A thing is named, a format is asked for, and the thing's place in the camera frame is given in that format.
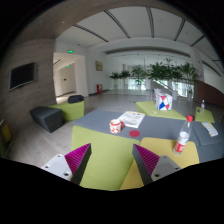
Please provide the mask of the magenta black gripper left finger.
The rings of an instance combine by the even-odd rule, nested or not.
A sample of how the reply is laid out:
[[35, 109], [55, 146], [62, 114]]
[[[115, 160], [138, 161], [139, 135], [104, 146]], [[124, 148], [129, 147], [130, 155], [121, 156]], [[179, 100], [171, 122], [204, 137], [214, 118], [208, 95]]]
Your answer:
[[57, 154], [42, 169], [79, 185], [91, 155], [91, 144], [83, 145], [66, 155]]

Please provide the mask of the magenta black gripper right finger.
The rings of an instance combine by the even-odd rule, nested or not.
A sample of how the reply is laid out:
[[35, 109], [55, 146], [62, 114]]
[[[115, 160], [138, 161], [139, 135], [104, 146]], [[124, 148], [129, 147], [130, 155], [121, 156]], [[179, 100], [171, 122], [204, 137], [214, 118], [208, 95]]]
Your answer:
[[144, 185], [180, 170], [180, 167], [167, 155], [158, 156], [140, 145], [133, 145], [132, 154]]

